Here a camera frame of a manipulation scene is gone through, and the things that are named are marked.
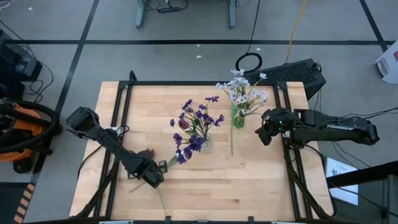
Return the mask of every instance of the wooden tabletop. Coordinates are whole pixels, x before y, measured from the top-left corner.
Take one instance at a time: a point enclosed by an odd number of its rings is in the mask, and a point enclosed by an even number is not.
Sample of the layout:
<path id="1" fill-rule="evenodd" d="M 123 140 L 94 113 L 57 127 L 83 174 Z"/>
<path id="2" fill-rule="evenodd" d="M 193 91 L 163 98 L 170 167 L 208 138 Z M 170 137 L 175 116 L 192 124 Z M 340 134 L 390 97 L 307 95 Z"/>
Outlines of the wooden tabletop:
<path id="1" fill-rule="evenodd" d="M 117 82 L 102 83 L 95 111 L 104 128 L 111 122 L 117 86 Z M 268 94 L 267 104 L 259 113 L 275 108 L 272 87 L 258 86 L 257 89 Z M 308 108 L 302 83 L 288 83 L 288 92 L 292 108 Z M 127 117 L 130 131 L 124 137 L 123 146 L 135 152 L 154 148 L 156 161 L 168 161 L 175 154 L 173 134 L 182 134 L 178 127 L 170 127 L 170 119 L 181 113 L 181 104 L 188 99 L 197 107 L 205 97 L 215 95 L 220 96 L 220 100 L 210 105 L 209 114 L 214 118 L 223 114 L 226 119 L 221 127 L 210 129 L 214 139 L 212 152 L 194 152 L 186 164 L 174 165 L 164 174 L 165 181 L 158 189 L 144 184 L 134 190 L 141 181 L 127 179 L 121 165 L 112 219 L 164 220 L 170 215 L 172 220 L 244 221 L 248 216 L 256 221 L 294 220 L 280 136 L 273 137 L 271 144 L 264 146 L 254 133 L 261 126 L 260 115 L 250 115 L 244 128 L 233 128 L 234 155 L 231 156 L 231 103 L 223 91 L 214 86 L 133 86 Z M 280 98 L 284 106 L 281 91 Z M 316 142 L 310 145 L 317 148 Z M 96 142 L 88 141 L 85 157 L 97 147 Z M 97 152 L 82 168 L 70 215 L 82 210 L 97 190 L 104 152 L 104 149 Z M 331 215 L 333 209 L 319 156 L 302 149 L 302 161 L 309 191 Z M 298 188 L 297 192 L 304 217 L 302 194 Z M 108 192 L 105 192 L 101 214 L 107 199 Z"/>

